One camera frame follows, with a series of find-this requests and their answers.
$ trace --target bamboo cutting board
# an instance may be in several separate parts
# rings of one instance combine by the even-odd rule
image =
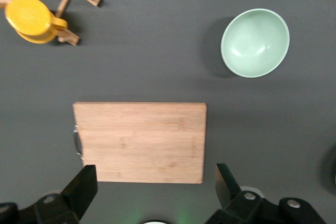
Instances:
[[[98,181],[191,183],[203,179],[206,104],[77,102],[84,165]]]

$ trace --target white circular object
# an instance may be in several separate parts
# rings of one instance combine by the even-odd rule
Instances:
[[[252,191],[252,192],[256,193],[257,195],[259,195],[261,198],[265,199],[265,195],[257,188],[250,187],[250,186],[241,186],[240,189],[242,191]]]
[[[150,222],[146,222],[144,224],[167,224],[166,222],[160,222],[160,221],[150,221]]]
[[[287,204],[291,207],[294,207],[294,208],[300,208],[301,207],[300,203],[298,203],[296,200],[293,200],[293,199],[290,199],[289,201],[287,201]]]
[[[244,196],[248,200],[255,200],[256,199],[256,196],[252,193],[245,193]]]

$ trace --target wood grain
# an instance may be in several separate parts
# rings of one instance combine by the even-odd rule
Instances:
[[[83,164],[98,181],[191,183],[203,179],[206,104],[77,102]]]

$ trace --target yellow lid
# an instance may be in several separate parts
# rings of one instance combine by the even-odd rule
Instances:
[[[25,35],[41,35],[51,24],[50,11],[40,0],[12,0],[5,7],[5,16]]]

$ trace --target metal screw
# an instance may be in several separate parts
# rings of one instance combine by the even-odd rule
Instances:
[[[254,200],[256,198],[256,196],[252,193],[245,193],[244,197],[248,200]]]
[[[48,204],[48,203],[53,202],[53,201],[54,201],[54,197],[49,195],[49,196],[47,196],[47,198],[45,198],[43,200],[43,203]]]
[[[7,211],[8,209],[9,209],[9,206],[0,207],[0,214]]]
[[[301,207],[300,203],[298,203],[296,200],[293,200],[293,199],[290,199],[289,201],[287,201],[287,204],[291,207],[294,207],[294,208],[300,208]]]

